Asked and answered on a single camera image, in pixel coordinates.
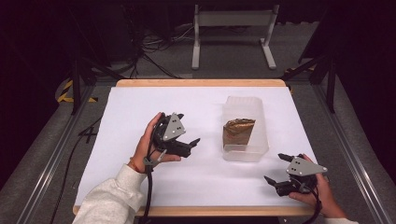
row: clear plastic container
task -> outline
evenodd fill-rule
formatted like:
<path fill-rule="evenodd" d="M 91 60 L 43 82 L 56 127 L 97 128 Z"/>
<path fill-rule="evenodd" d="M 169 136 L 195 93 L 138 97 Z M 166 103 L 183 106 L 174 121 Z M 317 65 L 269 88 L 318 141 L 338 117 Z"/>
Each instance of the clear plastic container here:
<path fill-rule="evenodd" d="M 223 125 L 233 119 L 255 119 L 247 145 L 224 145 L 226 161 L 259 161 L 268 149 L 262 99 L 229 96 L 223 106 Z"/>

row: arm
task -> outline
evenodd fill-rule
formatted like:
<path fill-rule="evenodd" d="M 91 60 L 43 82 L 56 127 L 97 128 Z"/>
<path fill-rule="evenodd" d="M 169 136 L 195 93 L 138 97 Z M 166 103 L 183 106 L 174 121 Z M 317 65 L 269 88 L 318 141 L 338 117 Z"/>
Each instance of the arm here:
<path fill-rule="evenodd" d="M 304 158 L 308 161 L 311 161 L 307 156 L 304 155 Z M 344 224 L 344 223 L 357 223 L 352 222 L 347 219 L 347 215 L 344 210 L 340 207 L 340 205 L 335 201 L 332 196 L 332 189 L 330 188 L 329 182 L 324 178 L 322 174 L 316 174 L 318 184 L 318 192 L 319 199 L 322 204 L 321 214 L 325 217 L 325 222 L 328 224 Z M 302 194 L 298 192 L 292 192 L 289 194 L 289 197 L 307 203 L 311 206 L 315 206 L 316 199 L 310 194 Z"/>
<path fill-rule="evenodd" d="M 84 199 L 73 223 L 133 223 L 144 195 L 140 185 L 145 179 L 143 159 L 149 149 L 149 141 L 161 113 L 152 119 L 137 144 L 136 151 L 127 165 L 123 165 L 116 178 L 108 179 L 95 187 Z M 151 158 L 161 155 L 154 147 Z M 176 155 L 164 155 L 164 161 L 180 161 Z"/>

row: wooden table edge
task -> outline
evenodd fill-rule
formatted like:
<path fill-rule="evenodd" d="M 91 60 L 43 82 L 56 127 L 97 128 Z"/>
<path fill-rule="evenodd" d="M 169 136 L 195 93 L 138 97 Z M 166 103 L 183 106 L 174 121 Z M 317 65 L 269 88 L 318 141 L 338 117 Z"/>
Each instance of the wooden table edge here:
<path fill-rule="evenodd" d="M 78 213 L 79 206 L 73 206 Z M 142 217 L 145 206 L 140 207 L 136 216 Z M 312 216 L 314 210 L 309 206 L 152 206 L 150 217 L 298 217 Z"/>
<path fill-rule="evenodd" d="M 116 87 L 286 87 L 282 79 L 122 79 Z"/>

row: sweater cuff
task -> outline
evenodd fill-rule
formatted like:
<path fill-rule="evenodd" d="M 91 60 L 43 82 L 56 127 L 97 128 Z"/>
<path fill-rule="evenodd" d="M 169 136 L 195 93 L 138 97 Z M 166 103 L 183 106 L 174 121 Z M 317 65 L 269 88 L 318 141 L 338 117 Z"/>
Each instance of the sweater cuff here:
<path fill-rule="evenodd" d="M 145 178 L 145 174 L 138 173 L 126 164 L 122 165 L 116 177 L 119 187 L 127 192 L 140 191 L 140 185 Z"/>

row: white paper surface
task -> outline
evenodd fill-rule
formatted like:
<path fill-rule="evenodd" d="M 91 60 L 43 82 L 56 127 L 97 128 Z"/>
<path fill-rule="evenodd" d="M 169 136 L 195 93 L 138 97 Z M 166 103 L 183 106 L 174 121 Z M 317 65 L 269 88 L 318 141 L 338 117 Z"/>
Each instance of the white paper surface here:
<path fill-rule="evenodd" d="M 269 151 L 259 162 L 222 158 L 222 106 L 228 96 L 262 99 Z M 184 114 L 186 133 L 177 140 L 201 138 L 191 155 L 162 163 L 153 172 L 152 206 L 301 206 L 279 197 L 264 175 L 277 182 L 289 176 L 277 154 L 305 153 L 314 162 L 303 125 L 288 88 L 279 87 L 132 87 L 113 88 L 99 134 L 78 188 L 75 205 L 96 185 L 116 176 L 134 155 L 149 121 L 158 113 Z M 147 192 L 147 179 L 142 191 Z"/>

